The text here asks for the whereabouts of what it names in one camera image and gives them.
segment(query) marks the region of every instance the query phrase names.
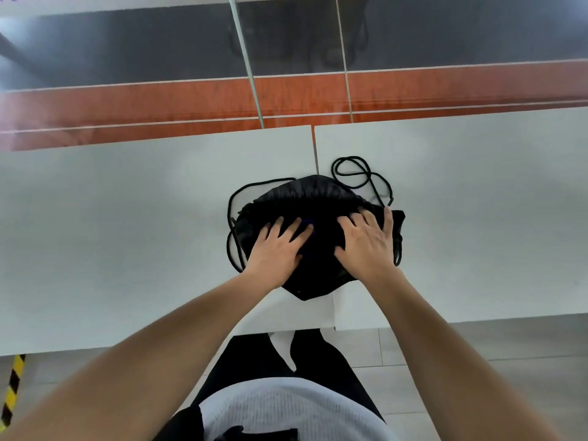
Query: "yellow and black hazard tape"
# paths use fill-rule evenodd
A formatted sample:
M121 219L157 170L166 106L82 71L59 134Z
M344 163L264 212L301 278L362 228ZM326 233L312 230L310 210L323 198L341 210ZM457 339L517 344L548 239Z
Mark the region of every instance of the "yellow and black hazard tape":
M0 432L4 431L12 420L14 406L17 404L18 386L21 384L22 371L25 368L26 355L14 356L12 371L10 372L10 382L6 391L6 399L2 407L2 419L0 420Z

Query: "hand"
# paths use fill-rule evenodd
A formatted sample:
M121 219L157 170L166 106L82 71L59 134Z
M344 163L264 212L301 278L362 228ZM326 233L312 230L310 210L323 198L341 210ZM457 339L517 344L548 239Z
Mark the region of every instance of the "hand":
M340 216L337 221L345 234L345 250L337 246L334 256L345 269L364 285L374 277L398 270L394 266L392 211L384 208L384 230L376 217L365 209L352 213L351 219Z
M290 241L302 219L296 218L280 236L283 222L283 217L280 217L271 230L268 224L259 232L247 267L243 271L243 274L253 276L266 293L279 288L290 278L302 259L302 255L296 255L298 250L312 235L313 226L309 224L304 232Z

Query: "black pants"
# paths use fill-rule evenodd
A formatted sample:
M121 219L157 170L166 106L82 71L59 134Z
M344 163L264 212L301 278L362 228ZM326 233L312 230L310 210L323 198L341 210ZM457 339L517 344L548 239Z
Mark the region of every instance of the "black pants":
M323 339L320 330L298 330L290 347L296 364L292 372L277 353L268 334L235 336L231 339L192 406L230 385L260 378L304 378L356 401L382 418L347 360Z

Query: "white tabletop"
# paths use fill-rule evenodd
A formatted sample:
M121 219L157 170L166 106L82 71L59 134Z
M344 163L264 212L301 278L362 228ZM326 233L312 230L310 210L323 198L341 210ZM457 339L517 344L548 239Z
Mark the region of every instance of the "white tabletop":
M229 279L229 196L313 173L310 126L0 153L0 356L113 345ZM333 325L279 289L236 332Z
M392 184L392 208L406 212L401 268L450 322L588 311L588 108L329 125L315 136L322 175L358 155ZM358 281L333 296L337 329L387 326Z

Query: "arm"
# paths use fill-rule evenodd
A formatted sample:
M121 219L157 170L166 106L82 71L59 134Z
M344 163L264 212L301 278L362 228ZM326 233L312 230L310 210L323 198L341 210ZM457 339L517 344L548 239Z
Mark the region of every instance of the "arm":
M346 248L335 255L384 312L440 438L560 440L394 266L390 209L383 231L374 215L360 212L339 218Z
M261 230L244 273L109 349L4 432L3 441L151 441L234 326L288 279L312 226L290 242L283 219Z

